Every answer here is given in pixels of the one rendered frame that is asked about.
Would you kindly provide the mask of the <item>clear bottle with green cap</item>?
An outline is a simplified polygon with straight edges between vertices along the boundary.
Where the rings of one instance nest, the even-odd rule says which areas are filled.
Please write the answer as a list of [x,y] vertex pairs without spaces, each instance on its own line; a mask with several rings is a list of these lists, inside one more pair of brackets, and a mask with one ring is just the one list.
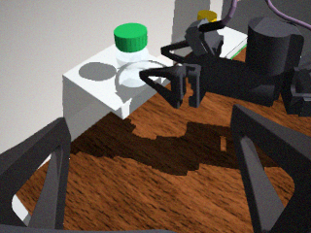
[[114,37],[120,83],[128,88],[145,85],[138,72],[149,69],[147,27],[140,23],[122,24],[115,28]]

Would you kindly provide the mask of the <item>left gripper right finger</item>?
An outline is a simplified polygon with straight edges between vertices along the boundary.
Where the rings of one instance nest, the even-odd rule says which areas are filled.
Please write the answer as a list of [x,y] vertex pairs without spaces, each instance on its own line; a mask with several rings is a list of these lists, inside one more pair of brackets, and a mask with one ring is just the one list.
[[[254,233],[311,233],[311,137],[239,104],[232,107],[230,130]],[[292,177],[294,194],[286,207],[253,142]]]

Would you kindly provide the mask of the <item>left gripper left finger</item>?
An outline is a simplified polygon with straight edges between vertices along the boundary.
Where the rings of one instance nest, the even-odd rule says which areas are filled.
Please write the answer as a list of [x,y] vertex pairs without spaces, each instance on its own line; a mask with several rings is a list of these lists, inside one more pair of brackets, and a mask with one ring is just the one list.
[[[0,153],[0,224],[63,230],[70,148],[71,134],[62,116]],[[13,210],[13,197],[49,156],[45,182],[26,226]]]

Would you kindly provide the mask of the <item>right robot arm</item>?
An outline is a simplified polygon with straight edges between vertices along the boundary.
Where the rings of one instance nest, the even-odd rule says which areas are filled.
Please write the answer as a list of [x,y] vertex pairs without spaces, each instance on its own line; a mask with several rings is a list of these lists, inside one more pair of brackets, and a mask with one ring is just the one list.
[[[184,37],[195,55],[208,53],[198,28],[207,22],[207,18],[197,20],[186,30]],[[293,22],[252,18],[246,66],[241,80],[234,80],[239,85],[238,100],[270,108],[281,93],[287,115],[311,117],[311,51],[301,57],[303,44],[304,38]]]

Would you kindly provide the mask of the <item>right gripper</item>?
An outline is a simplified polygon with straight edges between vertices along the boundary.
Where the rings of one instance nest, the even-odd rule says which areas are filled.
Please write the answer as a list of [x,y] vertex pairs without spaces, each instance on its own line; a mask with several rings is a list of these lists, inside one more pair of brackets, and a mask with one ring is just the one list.
[[[246,63],[220,57],[224,35],[219,35],[217,30],[201,32],[199,39],[208,53],[196,56],[192,51],[186,58],[170,52],[189,47],[187,40],[184,40],[160,48],[163,56],[182,66],[174,65],[139,71],[140,80],[155,89],[175,109],[180,108],[187,92],[186,78],[190,83],[190,89],[193,85],[193,95],[189,97],[190,107],[198,108],[206,92],[238,99],[239,85],[234,84],[234,80],[241,80],[242,69],[245,69]],[[170,81],[171,90],[149,77],[166,78]]]

